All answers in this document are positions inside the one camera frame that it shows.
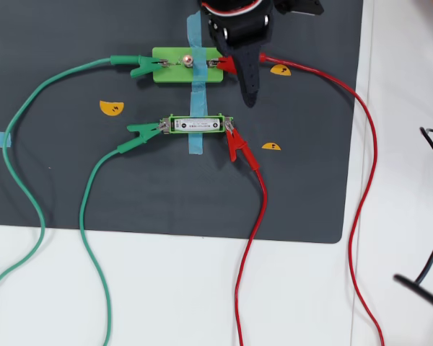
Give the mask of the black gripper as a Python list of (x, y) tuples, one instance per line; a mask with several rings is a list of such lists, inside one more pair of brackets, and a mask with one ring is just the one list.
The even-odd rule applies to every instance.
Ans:
[(236, 45), (263, 35), (268, 27), (273, 1), (202, 1), (201, 8), (209, 17), (209, 28), (214, 38), (222, 37), (218, 44), (218, 68), (237, 76), (244, 103), (256, 104), (260, 88), (259, 64), (261, 46), (257, 43)]

